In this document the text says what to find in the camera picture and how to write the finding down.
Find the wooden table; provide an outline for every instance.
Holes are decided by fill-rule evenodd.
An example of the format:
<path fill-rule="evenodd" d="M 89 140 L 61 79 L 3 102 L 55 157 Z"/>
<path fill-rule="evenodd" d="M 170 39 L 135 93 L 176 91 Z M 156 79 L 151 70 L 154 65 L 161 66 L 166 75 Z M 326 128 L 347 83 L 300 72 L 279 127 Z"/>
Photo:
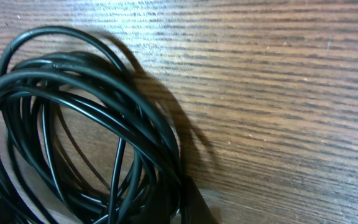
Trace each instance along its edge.
<path fill-rule="evenodd" d="M 220 223 L 358 223 L 358 1 L 0 0 L 0 54 L 46 24 L 85 30 L 129 58 L 141 91 L 171 114 L 186 171 Z M 14 61 L 83 49 L 42 37 Z M 116 137 L 63 114 L 105 183 L 58 132 L 62 146 L 106 190 Z"/>

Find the cable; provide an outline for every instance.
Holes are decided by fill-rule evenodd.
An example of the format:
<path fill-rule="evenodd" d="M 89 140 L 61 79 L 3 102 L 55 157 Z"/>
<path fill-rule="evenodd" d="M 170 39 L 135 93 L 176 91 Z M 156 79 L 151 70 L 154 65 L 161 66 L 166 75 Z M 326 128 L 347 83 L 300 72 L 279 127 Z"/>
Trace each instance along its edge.
<path fill-rule="evenodd" d="M 108 60 L 89 52 L 57 52 L 22 61 L 7 72 L 11 57 L 21 45 L 47 34 L 84 40 Z M 87 91 L 103 104 L 62 91 L 63 85 Z M 59 169 L 68 166 L 57 161 L 60 153 L 53 145 L 53 109 L 59 105 L 85 115 L 119 136 L 110 194 L 89 189 L 70 169 Z M 136 90 L 124 64 L 97 38 L 62 26 L 28 30 L 15 38 L 0 60 L 0 111 L 7 128 L 6 144 L 12 169 L 24 192 L 48 222 L 57 223 L 26 184 L 17 165 L 15 149 L 83 223 L 134 222 L 152 203 L 158 184 L 168 192 L 170 214 L 174 215 L 180 207 L 183 174 L 175 135 L 160 112 Z M 134 147 L 134 160 L 119 186 L 126 144 Z M 46 159 L 41 145 L 44 145 Z M 74 177 L 76 182 L 67 181 L 66 177 Z M 17 193 L 1 158 L 0 196 L 14 210 L 19 223 L 42 222 Z"/>

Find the brown wood grain surface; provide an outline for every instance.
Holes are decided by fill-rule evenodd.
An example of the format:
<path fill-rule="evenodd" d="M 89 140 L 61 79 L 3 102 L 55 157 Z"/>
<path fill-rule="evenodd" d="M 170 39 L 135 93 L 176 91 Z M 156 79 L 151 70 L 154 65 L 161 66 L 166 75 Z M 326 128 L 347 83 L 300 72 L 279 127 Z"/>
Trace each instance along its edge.
<path fill-rule="evenodd" d="M 358 223 L 358 1 L 0 0 L 0 54 L 44 25 L 87 31 L 123 58 L 172 116 L 186 171 L 220 223 Z M 41 37 L 13 63 L 84 49 L 94 50 Z M 68 157 L 106 190 L 117 137 L 62 113 L 103 181 L 58 125 Z M 128 149 L 126 168 L 131 159 Z"/>

